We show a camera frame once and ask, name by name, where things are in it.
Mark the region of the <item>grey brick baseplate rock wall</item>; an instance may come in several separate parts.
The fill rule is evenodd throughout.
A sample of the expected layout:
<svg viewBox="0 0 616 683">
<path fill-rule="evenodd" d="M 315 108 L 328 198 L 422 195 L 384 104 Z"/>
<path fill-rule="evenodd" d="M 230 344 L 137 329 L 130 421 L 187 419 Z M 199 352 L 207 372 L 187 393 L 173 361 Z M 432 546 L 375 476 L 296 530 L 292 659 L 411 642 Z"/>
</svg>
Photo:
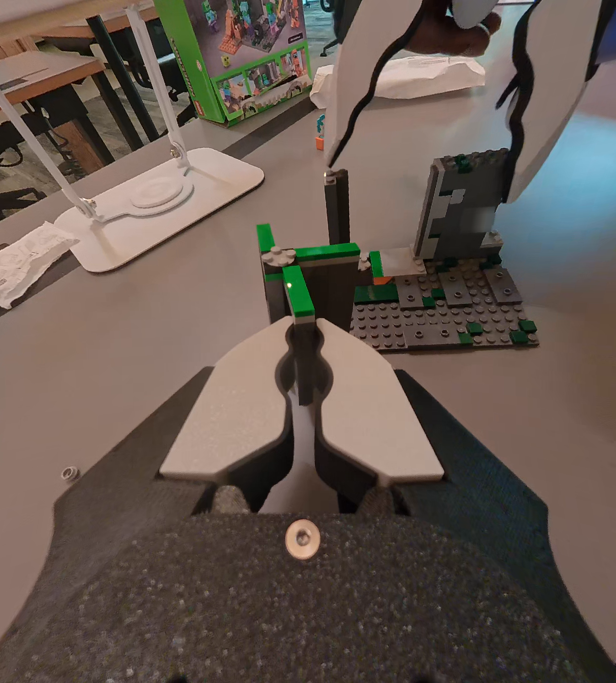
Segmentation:
<svg viewBox="0 0 616 683">
<path fill-rule="evenodd" d="M 436 158 L 408 247 L 362 252 L 351 334 L 380 353 L 534 348 L 493 224 L 508 148 Z"/>
</svg>

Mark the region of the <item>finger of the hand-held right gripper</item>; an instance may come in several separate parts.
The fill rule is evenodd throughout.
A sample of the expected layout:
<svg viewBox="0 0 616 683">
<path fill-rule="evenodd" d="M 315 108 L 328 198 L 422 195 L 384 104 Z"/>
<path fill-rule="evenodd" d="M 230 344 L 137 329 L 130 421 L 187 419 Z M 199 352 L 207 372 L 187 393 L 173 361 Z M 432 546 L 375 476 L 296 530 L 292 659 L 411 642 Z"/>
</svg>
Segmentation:
<svg viewBox="0 0 616 683">
<path fill-rule="evenodd" d="M 538 173 L 584 93 L 601 5 L 536 1 L 517 22 L 504 203 L 515 202 Z"/>
<path fill-rule="evenodd" d="M 338 1 L 339 46 L 326 107 L 325 161 L 335 166 L 355 123 L 374 96 L 389 58 L 405 47 L 421 21 L 422 1 Z"/>
</svg>

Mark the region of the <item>grey brick wall green tiles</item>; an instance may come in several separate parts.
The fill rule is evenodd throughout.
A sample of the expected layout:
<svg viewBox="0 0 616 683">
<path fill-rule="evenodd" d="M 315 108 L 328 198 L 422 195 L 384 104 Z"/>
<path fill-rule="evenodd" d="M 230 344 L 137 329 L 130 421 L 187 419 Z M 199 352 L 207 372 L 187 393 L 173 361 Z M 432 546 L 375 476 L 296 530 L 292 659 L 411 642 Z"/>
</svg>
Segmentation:
<svg viewBox="0 0 616 683">
<path fill-rule="evenodd" d="M 268 223 L 258 224 L 256 233 L 269 322 L 289 317 L 298 401 L 307 406 L 315 388 L 317 321 L 349 330 L 360 247 L 340 243 L 284 249 L 276 245 Z"/>
</svg>

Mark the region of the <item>wooden side table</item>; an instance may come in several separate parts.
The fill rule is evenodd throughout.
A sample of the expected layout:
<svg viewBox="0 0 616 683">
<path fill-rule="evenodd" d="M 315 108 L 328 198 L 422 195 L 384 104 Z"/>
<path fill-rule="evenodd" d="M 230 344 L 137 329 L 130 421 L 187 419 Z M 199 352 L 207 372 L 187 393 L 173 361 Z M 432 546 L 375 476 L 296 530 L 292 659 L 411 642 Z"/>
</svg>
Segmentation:
<svg viewBox="0 0 616 683">
<path fill-rule="evenodd" d="M 76 103 L 79 95 L 74 93 L 74 97 L 61 97 L 65 93 L 65 88 L 79 84 L 87 78 L 94 82 L 130 149 L 134 151 L 142 147 L 142 139 L 122 101 L 112 88 L 104 64 L 100 60 L 75 53 L 40 51 L 28 51 L 0 60 L 1 92 L 12 105 L 32 101 L 33 98 L 41 98 L 51 93 L 56 97 L 56 113 L 61 113 L 62 107 L 69 110 L 69 113 L 61 115 L 64 119 L 63 124 L 72 122 L 83 134 L 85 146 L 93 150 L 92 154 L 101 164 L 108 165 L 113 162 L 113 156 L 91 124 L 88 115 L 80 111 Z"/>
</svg>

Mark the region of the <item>green toy set box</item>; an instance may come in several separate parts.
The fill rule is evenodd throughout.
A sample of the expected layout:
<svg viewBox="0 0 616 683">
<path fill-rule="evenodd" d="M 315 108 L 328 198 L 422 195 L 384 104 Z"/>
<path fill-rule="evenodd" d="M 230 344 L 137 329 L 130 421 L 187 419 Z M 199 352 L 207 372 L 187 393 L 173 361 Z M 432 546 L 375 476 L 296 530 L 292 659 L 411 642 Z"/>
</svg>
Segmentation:
<svg viewBox="0 0 616 683">
<path fill-rule="evenodd" d="M 224 126 L 310 90 L 301 1 L 155 1 L 196 116 Z"/>
</svg>

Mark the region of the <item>crumpled paper bag at left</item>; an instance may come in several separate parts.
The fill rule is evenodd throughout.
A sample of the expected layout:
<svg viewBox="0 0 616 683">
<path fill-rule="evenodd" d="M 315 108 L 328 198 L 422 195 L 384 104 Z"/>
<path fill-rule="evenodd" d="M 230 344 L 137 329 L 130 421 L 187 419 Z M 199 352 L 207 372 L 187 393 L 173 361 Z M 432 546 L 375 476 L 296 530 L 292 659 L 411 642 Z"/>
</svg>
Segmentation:
<svg viewBox="0 0 616 683">
<path fill-rule="evenodd" d="M 45 222 L 0 250 L 0 308 L 11 309 L 12 303 L 78 242 L 75 235 Z"/>
</svg>

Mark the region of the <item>person's right hand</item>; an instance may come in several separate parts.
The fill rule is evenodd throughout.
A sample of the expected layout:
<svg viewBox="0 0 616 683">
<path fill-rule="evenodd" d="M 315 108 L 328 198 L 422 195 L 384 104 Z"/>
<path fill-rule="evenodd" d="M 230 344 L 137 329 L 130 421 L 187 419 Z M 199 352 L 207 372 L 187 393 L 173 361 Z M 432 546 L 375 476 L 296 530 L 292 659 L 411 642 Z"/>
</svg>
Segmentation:
<svg viewBox="0 0 616 683">
<path fill-rule="evenodd" d="M 406 51 L 421 55 L 484 55 L 492 35 L 500 30 L 500 14 L 491 12 L 481 25 L 464 30 L 449 14 L 450 5 L 451 1 L 423 1 L 423 20 L 406 43 Z"/>
</svg>

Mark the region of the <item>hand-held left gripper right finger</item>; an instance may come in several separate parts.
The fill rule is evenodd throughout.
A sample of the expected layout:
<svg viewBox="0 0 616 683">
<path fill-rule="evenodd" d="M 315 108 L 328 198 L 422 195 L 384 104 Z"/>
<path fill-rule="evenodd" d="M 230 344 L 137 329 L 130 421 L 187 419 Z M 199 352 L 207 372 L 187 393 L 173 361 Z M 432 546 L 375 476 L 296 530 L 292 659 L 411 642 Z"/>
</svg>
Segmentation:
<svg viewBox="0 0 616 683">
<path fill-rule="evenodd" d="M 347 505 L 368 491 L 439 482 L 441 465 L 392 366 L 330 321 L 316 321 L 315 469 Z"/>
</svg>

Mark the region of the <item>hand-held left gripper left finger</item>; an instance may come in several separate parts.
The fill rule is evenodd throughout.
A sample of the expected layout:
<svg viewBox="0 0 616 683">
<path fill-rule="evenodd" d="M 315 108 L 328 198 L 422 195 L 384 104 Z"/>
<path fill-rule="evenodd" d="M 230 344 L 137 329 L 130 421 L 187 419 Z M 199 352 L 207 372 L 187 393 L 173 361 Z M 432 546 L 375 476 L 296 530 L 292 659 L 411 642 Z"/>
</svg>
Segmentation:
<svg viewBox="0 0 616 683">
<path fill-rule="evenodd" d="M 235 486 L 252 511 L 263 507 L 294 463 L 293 323 L 286 316 L 219 360 L 160 466 L 164 478 Z"/>
</svg>

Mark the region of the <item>tall dark grey brick pillar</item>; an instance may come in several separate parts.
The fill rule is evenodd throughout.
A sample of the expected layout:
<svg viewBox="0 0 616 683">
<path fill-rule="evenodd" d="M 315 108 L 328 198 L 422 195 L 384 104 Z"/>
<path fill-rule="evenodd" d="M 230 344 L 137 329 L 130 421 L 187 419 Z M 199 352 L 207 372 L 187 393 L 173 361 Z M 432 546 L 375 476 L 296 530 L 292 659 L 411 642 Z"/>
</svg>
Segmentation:
<svg viewBox="0 0 616 683">
<path fill-rule="evenodd" d="M 324 174 L 324 195 L 328 222 L 329 244 L 350 242 L 349 176 L 346 169 L 327 170 Z"/>
</svg>

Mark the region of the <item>crumpled white paper bag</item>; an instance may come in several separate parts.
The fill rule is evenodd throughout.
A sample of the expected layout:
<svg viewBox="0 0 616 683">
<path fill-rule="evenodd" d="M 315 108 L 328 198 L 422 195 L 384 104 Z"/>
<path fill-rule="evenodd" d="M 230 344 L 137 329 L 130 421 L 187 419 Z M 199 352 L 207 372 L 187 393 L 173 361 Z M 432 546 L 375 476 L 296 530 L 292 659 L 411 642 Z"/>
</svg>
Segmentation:
<svg viewBox="0 0 616 683">
<path fill-rule="evenodd" d="M 390 60 L 381 71 L 374 96 L 411 100 L 484 84 L 485 70 L 474 58 L 418 55 Z"/>
</svg>

